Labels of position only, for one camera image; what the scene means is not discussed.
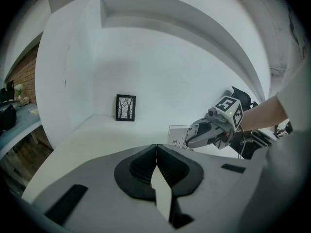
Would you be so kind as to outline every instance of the white curved backdrop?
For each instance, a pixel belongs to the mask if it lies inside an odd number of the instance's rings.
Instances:
[[[159,0],[164,14],[156,0],[118,1],[74,0],[47,23],[35,85],[54,148],[93,114],[114,116],[116,94],[137,96],[136,120],[174,124],[202,117],[231,86],[255,101],[268,96],[265,49],[237,0]],[[165,10],[176,2],[185,7]],[[206,17],[187,24],[186,9]]]

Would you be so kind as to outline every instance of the white wall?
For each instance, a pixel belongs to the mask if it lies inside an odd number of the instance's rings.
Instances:
[[[114,116],[116,94],[136,95],[136,120],[191,124],[232,85],[255,97],[228,66],[184,39],[141,28],[105,28],[97,37],[96,114]]]
[[[219,23],[202,11],[179,0],[103,0],[103,4],[105,14],[108,13],[104,15],[107,18],[104,28],[149,28],[186,39],[225,62],[247,83],[258,100],[265,100],[257,73],[244,50]],[[141,18],[155,20],[146,23]]]
[[[9,38],[7,48],[1,53],[0,79],[5,81],[21,58],[39,43],[50,16],[48,0],[38,0],[23,16]]]
[[[271,73],[282,75],[287,67],[291,37],[286,0],[240,0],[255,21],[267,49]]]
[[[272,77],[271,78],[271,86],[270,86],[270,94],[269,97],[273,97],[276,95],[279,91],[281,91],[281,84],[283,81],[283,75]]]
[[[239,0],[180,0],[210,16],[239,43],[254,66],[267,99],[270,67],[261,35]]]
[[[74,33],[74,30],[89,1],[74,0],[54,12],[46,24],[38,50],[35,70],[37,105],[44,131],[53,148],[89,115],[90,107],[83,107],[88,103],[89,97],[81,96],[79,103],[79,94],[74,92],[74,89],[79,92],[83,88],[87,89],[86,83],[81,79],[86,69],[79,73],[79,68],[87,68],[86,63],[91,63],[91,57],[85,52],[86,38],[84,35],[79,38],[80,35],[78,32]],[[81,64],[75,67],[79,61],[82,61]],[[73,89],[67,90],[66,77],[69,84],[75,84]]]

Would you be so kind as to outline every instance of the human arm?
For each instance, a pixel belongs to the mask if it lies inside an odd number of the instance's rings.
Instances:
[[[245,111],[243,114],[242,128],[244,131],[272,127],[288,118],[276,96]]]

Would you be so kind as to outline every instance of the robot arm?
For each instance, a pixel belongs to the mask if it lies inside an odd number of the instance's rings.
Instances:
[[[230,145],[229,142],[241,124],[242,118],[241,102],[238,99],[223,96],[208,110],[204,118],[193,123],[199,125],[198,133],[186,145],[194,149],[213,143],[222,149]]]

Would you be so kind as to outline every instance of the black picture frame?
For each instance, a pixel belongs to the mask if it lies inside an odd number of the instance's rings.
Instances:
[[[116,100],[116,121],[135,121],[136,96],[117,94]],[[126,109],[127,114],[124,115],[122,109]]]

